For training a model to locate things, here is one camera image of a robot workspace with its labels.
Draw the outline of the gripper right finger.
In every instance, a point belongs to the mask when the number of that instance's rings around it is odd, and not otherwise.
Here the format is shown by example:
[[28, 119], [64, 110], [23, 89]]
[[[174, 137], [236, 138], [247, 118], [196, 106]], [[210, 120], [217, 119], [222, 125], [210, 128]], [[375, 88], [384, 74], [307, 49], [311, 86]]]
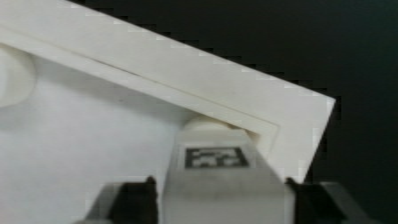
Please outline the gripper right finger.
[[338, 182], [299, 183], [288, 178], [286, 185], [295, 193], [293, 224], [384, 224]]

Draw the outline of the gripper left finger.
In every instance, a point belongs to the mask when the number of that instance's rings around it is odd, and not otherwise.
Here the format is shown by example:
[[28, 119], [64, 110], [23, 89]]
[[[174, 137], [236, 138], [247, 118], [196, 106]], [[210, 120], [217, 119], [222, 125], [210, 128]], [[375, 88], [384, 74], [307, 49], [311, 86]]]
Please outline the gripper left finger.
[[87, 215], [73, 224], [158, 224], [156, 180], [105, 185]]

